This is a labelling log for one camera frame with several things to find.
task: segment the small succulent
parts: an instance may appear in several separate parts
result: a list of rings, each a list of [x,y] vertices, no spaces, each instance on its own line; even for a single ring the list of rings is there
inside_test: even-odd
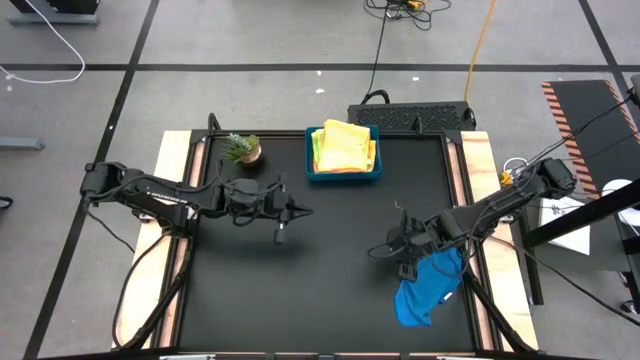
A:
[[[260,146],[260,140],[255,135],[242,137],[238,134],[230,134],[227,136],[226,157],[237,164],[247,159],[258,149],[258,146]]]

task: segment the potted plant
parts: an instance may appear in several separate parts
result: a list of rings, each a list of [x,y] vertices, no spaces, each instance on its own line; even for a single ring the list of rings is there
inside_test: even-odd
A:
[[[227,136],[226,157],[228,160],[236,164],[251,165],[258,161],[260,154],[262,154],[262,148],[257,136],[242,137],[238,134]]]

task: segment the blue cloth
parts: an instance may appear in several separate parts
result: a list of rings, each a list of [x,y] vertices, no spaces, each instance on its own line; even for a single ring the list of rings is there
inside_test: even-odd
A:
[[[396,318],[407,327],[430,326],[431,310],[445,301],[462,280],[462,257],[457,249],[436,253],[418,262],[418,280],[403,280],[394,299]]]

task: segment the gray floor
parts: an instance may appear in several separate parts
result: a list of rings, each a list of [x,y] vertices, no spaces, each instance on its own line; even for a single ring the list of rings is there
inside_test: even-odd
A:
[[[468,63],[489,2],[454,1],[450,10],[434,15],[427,33],[408,22],[388,23],[380,61]],[[88,63],[126,64],[149,3],[103,0],[99,27],[59,29]],[[640,64],[640,38],[633,35],[640,30],[635,15],[640,4],[589,4],[617,61]],[[0,15],[13,12],[9,2],[0,2]],[[359,0],[160,0],[140,62],[371,63],[379,27]],[[0,48],[0,64],[76,62],[42,26],[12,27],[0,19]],[[578,0],[500,1],[479,63],[606,64]],[[394,102],[458,100],[465,76],[386,71],[377,74],[374,87],[386,89]],[[10,92],[0,80],[0,133],[41,136],[47,144],[42,152],[0,152],[0,189],[16,200],[0,214],[2,359],[24,352],[78,204],[83,165],[95,156],[122,78],[123,72],[89,71],[73,84],[11,82]],[[348,105],[362,99],[369,79],[369,71],[136,72],[107,158],[151,172],[163,131],[202,128],[210,111],[227,129],[300,129],[327,118],[346,119]],[[560,138],[540,82],[573,79],[613,81],[609,73],[474,75],[470,102],[479,128],[490,134],[498,166],[512,156],[532,156]],[[135,241],[139,225],[126,209],[114,205],[97,212]],[[131,255],[87,220],[41,356],[109,349],[111,317],[130,263]],[[628,297],[615,273],[566,270],[611,304]],[[637,357],[637,329],[553,274],[541,276],[546,305],[532,309],[541,348],[562,355]]]

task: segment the blue bin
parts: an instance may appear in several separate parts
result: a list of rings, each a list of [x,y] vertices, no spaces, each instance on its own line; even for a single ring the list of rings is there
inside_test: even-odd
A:
[[[304,157],[304,169],[307,177],[311,181],[343,181],[343,180],[375,180],[382,174],[382,160],[380,158],[380,134],[375,126],[367,126],[371,130],[371,140],[376,141],[376,159],[373,171],[368,173],[342,173],[342,174],[316,174],[313,172],[313,142],[311,134],[322,129],[321,127],[307,128],[304,134],[304,146],[306,154]]]

